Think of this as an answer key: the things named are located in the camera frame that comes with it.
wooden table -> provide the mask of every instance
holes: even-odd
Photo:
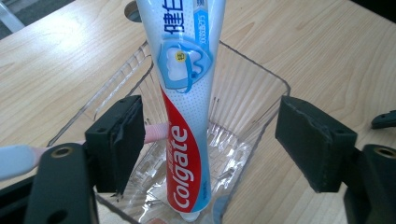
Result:
[[[77,0],[0,41],[0,145],[44,146],[145,40],[130,0]],[[346,0],[227,1],[221,40],[359,134],[396,109],[396,25]],[[345,187],[316,194],[267,129],[224,223],[345,223]],[[0,188],[11,181],[0,182]]]

transparent plastic box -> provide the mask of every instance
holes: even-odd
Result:
[[[220,223],[249,159],[273,120],[286,81],[220,42],[207,127],[212,199],[194,223]],[[84,132],[115,102],[141,95],[147,124],[167,121],[160,84],[144,43],[49,142],[84,139]],[[98,201],[129,220],[185,223],[166,201],[165,140],[144,145],[122,197],[97,194]]]

toothpaste tube cap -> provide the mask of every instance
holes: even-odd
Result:
[[[194,213],[180,213],[181,217],[187,222],[195,221],[201,212],[194,212]]]

colgate toothpaste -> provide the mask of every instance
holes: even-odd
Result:
[[[187,221],[210,202],[206,129],[225,0],[137,0],[163,92],[167,199]]]

toothbrush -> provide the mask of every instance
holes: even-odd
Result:
[[[168,123],[147,125],[145,144],[167,137]],[[40,162],[41,155],[51,147],[30,147],[14,145],[0,147],[0,181],[32,171]]]

